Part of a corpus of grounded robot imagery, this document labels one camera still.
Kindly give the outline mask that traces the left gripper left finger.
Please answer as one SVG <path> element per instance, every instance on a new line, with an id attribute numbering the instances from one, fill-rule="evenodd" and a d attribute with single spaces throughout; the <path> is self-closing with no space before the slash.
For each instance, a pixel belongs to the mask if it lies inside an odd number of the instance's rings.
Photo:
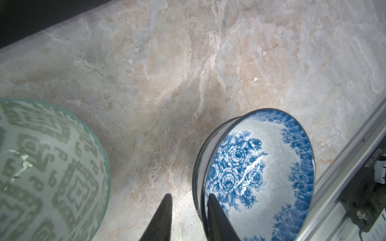
<path id="1" fill-rule="evenodd" d="M 140 241 L 170 241 L 172 225 L 172 195 L 166 194 Z"/>

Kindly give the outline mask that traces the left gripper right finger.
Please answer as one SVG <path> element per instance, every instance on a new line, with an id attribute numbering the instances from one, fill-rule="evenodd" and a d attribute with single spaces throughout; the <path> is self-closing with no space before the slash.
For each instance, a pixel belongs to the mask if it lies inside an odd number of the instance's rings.
<path id="1" fill-rule="evenodd" d="M 210 241 L 240 241 L 216 196 L 208 199 L 208 231 Z"/>

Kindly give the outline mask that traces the blue floral ceramic bowl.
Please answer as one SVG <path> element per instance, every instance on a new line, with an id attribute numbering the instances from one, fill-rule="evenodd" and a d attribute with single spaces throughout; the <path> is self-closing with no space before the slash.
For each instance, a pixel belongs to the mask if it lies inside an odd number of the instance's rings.
<path id="1" fill-rule="evenodd" d="M 202 145 L 192 191 L 205 234 L 215 195 L 242 241 L 293 241 L 315 186 L 310 140 L 290 114 L 263 108 L 226 121 Z"/>

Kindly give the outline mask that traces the green patterned ceramic bowl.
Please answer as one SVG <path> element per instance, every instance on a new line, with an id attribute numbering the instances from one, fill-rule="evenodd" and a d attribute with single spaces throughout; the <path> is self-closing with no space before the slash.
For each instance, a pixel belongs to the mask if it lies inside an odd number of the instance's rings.
<path id="1" fill-rule="evenodd" d="M 68 111 L 1 100 L 1 240 L 90 241 L 110 196 L 108 157 Z"/>

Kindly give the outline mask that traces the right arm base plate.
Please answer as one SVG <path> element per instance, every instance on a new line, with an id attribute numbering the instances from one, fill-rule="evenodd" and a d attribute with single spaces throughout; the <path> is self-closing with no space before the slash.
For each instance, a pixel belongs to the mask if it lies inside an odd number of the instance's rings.
<path id="1" fill-rule="evenodd" d="M 376 163 L 386 163 L 386 141 L 381 141 L 340 195 L 353 223 L 365 233 L 386 208 L 386 179 L 376 181 Z"/>

